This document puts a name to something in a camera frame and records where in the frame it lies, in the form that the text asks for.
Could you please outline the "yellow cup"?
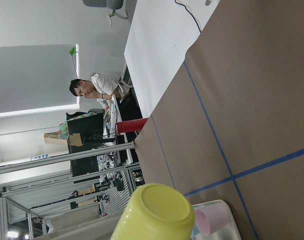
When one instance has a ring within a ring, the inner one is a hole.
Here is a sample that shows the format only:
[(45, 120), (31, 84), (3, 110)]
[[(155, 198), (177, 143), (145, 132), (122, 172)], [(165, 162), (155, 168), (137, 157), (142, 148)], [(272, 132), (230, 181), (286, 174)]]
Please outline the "yellow cup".
[(192, 205), (176, 189), (158, 183), (139, 186), (124, 209), (112, 240), (189, 240)]

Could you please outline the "red cylinder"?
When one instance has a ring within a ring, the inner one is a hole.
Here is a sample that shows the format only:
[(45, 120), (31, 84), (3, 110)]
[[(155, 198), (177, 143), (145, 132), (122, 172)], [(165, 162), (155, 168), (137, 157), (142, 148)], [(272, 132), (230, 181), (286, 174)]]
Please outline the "red cylinder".
[(140, 131), (148, 121), (148, 118), (133, 119), (115, 123), (115, 130), (118, 134)]

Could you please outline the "blue cup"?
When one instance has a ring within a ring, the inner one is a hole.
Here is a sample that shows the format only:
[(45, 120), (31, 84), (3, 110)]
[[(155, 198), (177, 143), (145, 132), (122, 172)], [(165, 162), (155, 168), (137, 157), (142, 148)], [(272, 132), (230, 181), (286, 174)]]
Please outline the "blue cup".
[(190, 239), (192, 240), (199, 233), (200, 233), (200, 230), (198, 228), (197, 223), (195, 222), (194, 225), (193, 225), (193, 229), (192, 229), (191, 235), (190, 235)]

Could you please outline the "cream plastic tray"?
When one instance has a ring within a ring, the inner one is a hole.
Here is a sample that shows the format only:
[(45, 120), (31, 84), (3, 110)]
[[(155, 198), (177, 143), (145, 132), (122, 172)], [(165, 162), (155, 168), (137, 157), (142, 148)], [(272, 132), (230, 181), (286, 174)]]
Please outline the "cream plastic tray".
[(192, 240), (240, 240), (242, 237), (228, 204), (212, 200), (192, 206), (195, 224), (190, 238)]

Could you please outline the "person in white shirt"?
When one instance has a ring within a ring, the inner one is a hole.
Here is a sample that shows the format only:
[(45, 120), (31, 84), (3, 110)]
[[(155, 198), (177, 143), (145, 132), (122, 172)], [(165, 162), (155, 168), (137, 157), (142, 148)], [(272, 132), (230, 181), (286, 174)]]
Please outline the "person in white shirt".
[(125, 85), (120, 77), (99, 73), (92, 75), (89, 80), (73, 79), (70, 82), (69, 91), (75, 97), (97, 100), (105, 112), (108, 111), (108, 101), (112, 100), (113, 96), (122, 103), (131, 94), (129, 86)]

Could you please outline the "black computer monitor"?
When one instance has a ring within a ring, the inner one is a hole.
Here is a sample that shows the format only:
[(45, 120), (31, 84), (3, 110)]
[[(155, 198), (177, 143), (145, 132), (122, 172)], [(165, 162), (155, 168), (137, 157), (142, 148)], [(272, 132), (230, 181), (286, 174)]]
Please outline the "black computer monitor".
[(104, 136), (104, 115), (94, 114), (67, 121), (68, 151), (78, 153), (115, 143), (115, 137)]

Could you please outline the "pink cup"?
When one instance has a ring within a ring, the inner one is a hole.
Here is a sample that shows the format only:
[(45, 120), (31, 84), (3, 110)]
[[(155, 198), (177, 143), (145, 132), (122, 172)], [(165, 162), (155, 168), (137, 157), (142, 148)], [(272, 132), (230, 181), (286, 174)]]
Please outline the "pink cup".
[(221, 200), (198, 204), (194, 208), (194, 214), (200, 233), (206, 237), (232, 222), (228, 208)]

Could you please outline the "green handled reacher grabber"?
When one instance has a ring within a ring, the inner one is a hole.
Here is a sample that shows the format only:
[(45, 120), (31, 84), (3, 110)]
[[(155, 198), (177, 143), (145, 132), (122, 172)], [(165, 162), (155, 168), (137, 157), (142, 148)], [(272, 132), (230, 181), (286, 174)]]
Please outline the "green handled reacher grabber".
[(75, 75), (76, 75), (76, 77), (78, 78), (79, 75), (78, 75), (77, 65), (76, 65), (75, 58), (74, 58), (74, 55), (75, 55), (76, 53), (77, 53), (76, 47), (73, 46), (73, 47), (69, 50), (69, 54), (70, 54), (71, 59), (72, 59), (72, 63), (73, 63)]

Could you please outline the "aluminium frame post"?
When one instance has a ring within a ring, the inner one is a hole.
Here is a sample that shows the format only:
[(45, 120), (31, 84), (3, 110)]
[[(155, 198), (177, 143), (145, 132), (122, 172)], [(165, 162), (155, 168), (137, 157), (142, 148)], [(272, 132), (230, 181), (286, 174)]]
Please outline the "aluminium frame post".
[(107, 146), (107, 147), (101, 147), (97, 149), (91, 149), (76, 153), (69, 153), (69, 154), (63, 154), (58, 156), (52, 156), (43, 158), (40, 160), (33, 160), (33, 161), (27, 161), (27, 162), (21, 162), (21, 163), (15, 163), (15, 164), (9, 164), (4, 165), (0, 167), (0, 175), (1, 174), (7, 174), (11, 172), (26, 170), (30, 168), (36, 168), (56, 163), (62, 163), (66, 161), (72, 161), (72, 160), (78, 160), (82, 158), (92, 157), (92, 156), (99, 156), (103, 154), (107, 154), (110, 152), (117, 152), (117, 151), (123, 151), (127, 149), (134, 149), (135, 143), (132, 142), (126, 142), (122, 144), (117, 144), (113, 146)]

